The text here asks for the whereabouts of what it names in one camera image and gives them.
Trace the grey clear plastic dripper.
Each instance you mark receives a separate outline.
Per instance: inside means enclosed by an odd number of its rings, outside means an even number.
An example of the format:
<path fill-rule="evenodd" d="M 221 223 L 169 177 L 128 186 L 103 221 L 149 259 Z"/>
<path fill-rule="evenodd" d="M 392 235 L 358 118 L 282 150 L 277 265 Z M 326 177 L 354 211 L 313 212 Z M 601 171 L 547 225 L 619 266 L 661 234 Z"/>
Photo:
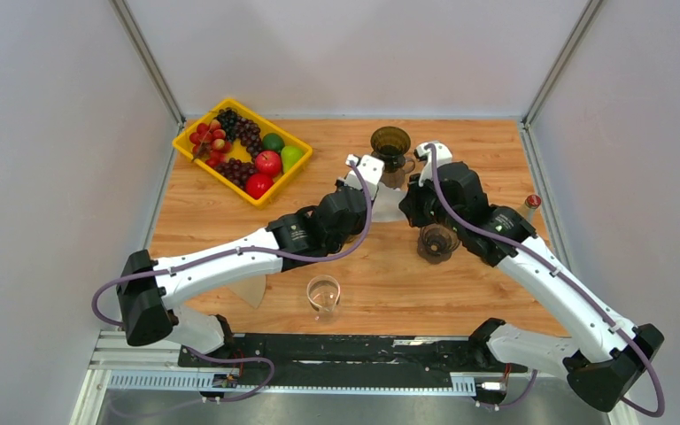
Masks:
<path fill-rule="evenodd" d="M 420 229 L 417 253 L 432 265 L 449 260 L 459 247 L 457 234 L 446 226 L 430 224 Z"/>

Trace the dark olive coffee dripper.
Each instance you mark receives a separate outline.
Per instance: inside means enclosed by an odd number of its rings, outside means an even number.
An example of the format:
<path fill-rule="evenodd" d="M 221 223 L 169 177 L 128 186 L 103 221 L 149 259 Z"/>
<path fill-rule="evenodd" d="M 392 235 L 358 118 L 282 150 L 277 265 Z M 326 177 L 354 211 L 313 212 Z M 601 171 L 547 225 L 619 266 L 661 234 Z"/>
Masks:
<path fill-rule="evenodd" d="M 372 156 L 383 162 L 386 174 L 399 170 L 408 174 L 414 170 L 414 160 L 406 155 L 411 148 L 411 138 L 402 128 L 386 126 L 376 129 L 370 137 L 370 146 Z"/>

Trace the white paper coffee filter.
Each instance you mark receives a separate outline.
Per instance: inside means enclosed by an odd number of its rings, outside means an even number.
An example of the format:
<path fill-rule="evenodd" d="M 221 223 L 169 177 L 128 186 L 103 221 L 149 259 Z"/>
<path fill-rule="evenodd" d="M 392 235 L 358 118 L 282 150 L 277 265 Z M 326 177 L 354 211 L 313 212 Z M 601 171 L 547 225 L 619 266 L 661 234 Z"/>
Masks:
<path fill-rule="evenodd" d="M 391 188 L 384 182 L 379 182 L 372 207 L 372 222 L 407 221 L 406 215 L 399 207 L 405 196 L 405 189 Z"/>

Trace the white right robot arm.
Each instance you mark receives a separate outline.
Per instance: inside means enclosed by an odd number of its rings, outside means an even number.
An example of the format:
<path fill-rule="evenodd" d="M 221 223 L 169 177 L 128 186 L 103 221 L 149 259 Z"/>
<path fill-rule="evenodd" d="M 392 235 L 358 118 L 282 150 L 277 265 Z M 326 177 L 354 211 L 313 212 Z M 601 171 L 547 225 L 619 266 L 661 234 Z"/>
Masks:
<path fill-rule="evenodd" d="M 554 337 L 488 319 L 473 334 L 470 357 L 481 369 L 498 363 L 533 368 L 565 380 L 587 405 L 612 411 L 648 373 L 660 417 L 665 398 L 652 360 L 664 341 L 652 324 L 636 325 L 593 295 L 515 209 L 494 205 L 477 173 L 462 162 L 426 166 L 409 177 L 399 204 L 415 228 L 441 225 L 485 264 L 525 288 L 568 332 Z"/>

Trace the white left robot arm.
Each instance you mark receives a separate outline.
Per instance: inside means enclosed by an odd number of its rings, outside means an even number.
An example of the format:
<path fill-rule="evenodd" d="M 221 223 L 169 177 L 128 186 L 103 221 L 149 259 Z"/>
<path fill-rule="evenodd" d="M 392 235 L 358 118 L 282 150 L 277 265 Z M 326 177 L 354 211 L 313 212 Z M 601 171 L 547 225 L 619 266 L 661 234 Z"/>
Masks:
<path fill-rule="evenodd" d="M 167 339 L 201 352 L 213 366 L 226 366 L 236 353 L 226 321 L 191 310 L 186 302 L 233 282 L 346 256 L 348 238 L 367 232 L 372 206 L 368 183 L 338 180 L 336 190 L 317 205 L 231 243 L 179 257 L 153 259 L 146 250 L 130 254 L 116 284 L 127 344 Z"/>

